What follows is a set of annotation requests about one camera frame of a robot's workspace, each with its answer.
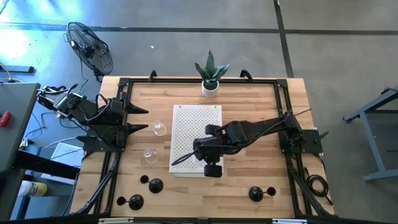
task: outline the red handle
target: red handle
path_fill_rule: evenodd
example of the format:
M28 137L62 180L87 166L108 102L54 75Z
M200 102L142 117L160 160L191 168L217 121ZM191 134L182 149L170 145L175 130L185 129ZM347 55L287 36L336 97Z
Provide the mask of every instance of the red handle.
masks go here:
M6 111L2 116L0 116L0 127L5 127L10 117L10 111Z

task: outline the snake plant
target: snake plant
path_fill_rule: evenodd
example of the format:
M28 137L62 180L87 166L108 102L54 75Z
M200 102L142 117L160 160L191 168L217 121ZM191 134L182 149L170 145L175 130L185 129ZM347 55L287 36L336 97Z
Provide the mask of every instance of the snake plant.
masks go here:
M228 65L215 67L213 53L210 50L205 68L201 68L199 64L195 63L195 66L202 80L204 81L203 85L207 90L214 90L217 88L217 81L220 80L223 75L225 75L230 65L231 63Z

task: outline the potted plant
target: potted plant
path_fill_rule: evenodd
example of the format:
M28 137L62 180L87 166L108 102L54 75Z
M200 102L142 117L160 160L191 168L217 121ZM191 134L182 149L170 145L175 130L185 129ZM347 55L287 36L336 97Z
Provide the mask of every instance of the potted plant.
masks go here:
M225 75L229 65L218 66L214 65L213 53L209 50L209 56L207 57L206 68L201 68L199 64L195 63L195 66L203 80L201 83L201 92L206 97L214 97L218 94L219 83L218 80Z

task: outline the wooden table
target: wooden table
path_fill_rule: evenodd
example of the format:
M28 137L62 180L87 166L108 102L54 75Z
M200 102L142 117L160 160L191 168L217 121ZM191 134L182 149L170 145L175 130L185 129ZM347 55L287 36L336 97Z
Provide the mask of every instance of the wooden table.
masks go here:
M101 93L105 97L116 96L119 78L104 78ZM301 78L287 81L293 112L309 109L304 81ZM119 166L112 217L294 217L285 157L280 153L277 134L260 138L237 155L224 156L222 178L180 178L169 174L173 105L222 105L223 124L234 120L275 118L278 113L272 85L224 83L220 85L217 97L205 98L199 83L135 83L131 102L149 113L129 115L128 122L148 124L149 128L130 135L127 140ZM156 136L152 129L152 123L157 119L168 130L162 137ZM301 114L297 119L303 129L314 127L311 112ZM159 160L155 164L149 165L145 161L145 149L157 151ZM81 208L97 188L103 157L104 153L96 152L84 160L71 212ZM303 164L311 174L325 177L322 163L315 156L303 154ZM163 191L151 193L148 184L140 183L142 175L162 179ZM261 202L252 202L248 197L252 186L263 190L275 187L277 194L265 196ZM133 211L127 204L116 204L118 197L129 199L134 194L144 197L144 206L140 210ZM299 189L297 194L300 208L304 211ZM107 198L108 188L104 190L101 208ZM328 212L333 213L333 207L325 198L317 199Z

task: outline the electric fan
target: electric fan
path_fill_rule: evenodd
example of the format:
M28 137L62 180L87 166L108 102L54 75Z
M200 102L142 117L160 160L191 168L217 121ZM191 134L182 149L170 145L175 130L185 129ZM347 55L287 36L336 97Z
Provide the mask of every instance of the electric fan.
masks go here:
M66 36L72 49L87 67L94 71L96 79L109 75L113 70L113 61L108 45L94 32L80 22L68 23Z

